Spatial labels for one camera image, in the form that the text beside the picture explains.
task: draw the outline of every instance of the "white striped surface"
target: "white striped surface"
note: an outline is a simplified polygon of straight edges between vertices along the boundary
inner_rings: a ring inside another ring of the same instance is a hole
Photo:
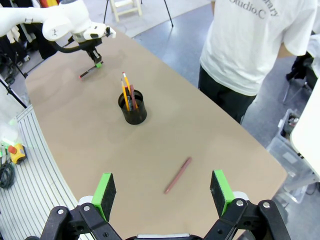
[[[77,200],[47,146],[32,105],[17,116],[27,159],[15,165],[14,184],[0,188],[0,232],[4,240],[40,237],[51,209],[72,210]],[[81,240],[93,240],[90,234]]]

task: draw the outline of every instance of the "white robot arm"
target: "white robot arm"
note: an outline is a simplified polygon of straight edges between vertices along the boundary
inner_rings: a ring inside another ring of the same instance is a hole
[[[58,6],[48,8],[0,8],[0,37],[7,34],[15,25],[43,23],[43,36],[56,41],[71,33],[78,43],[99,39],[106,35],[104,23],[93,22],[83,0],[63,0]],[[116,32],[110,29],[113,38]]]

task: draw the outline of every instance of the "red button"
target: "red button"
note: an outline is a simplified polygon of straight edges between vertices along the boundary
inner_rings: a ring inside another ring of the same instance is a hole
[[[12,154],[16,154],[17,153],[17,149],[14,146],[11,146],[11,145],[8,147],[8,151],[9,151],[9,153],[12,153]]]

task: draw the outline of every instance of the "white stool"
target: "white stool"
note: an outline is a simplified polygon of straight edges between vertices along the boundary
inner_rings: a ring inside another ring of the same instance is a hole
[[[135,11],[138,11],[139,16],[142,16],[141,5],[139,0],[120,0],[120,1],[110,0],[110,2],[111,2],[112,12],[114,13],[114,17],[117,22],[119,22],[120,15],[135,12]],[[124,11],[117,11],[117,8],[121,8],[126,5],[132,5],[132,8]]]

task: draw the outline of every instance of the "brown tabletop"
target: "brown tabletop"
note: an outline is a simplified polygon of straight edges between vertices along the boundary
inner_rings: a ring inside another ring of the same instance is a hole
[[[102,173],[114,174],[110,223],[123,239],[139,233],[203,237],[218,219],[209,190],[213,169],[223,169],[232,189],[255,204],[273,197],[285,170],[223,110],[120,32],[97,50],[104,64],[83,80],[79,75],[93,62],[78,51],[52,56],[26,85],[74,196],[93,195]],[[147,118],[140,125],[126,123],[118,106],[123,71],[144,96]],[[165,195],[187,157],[191,164]]]

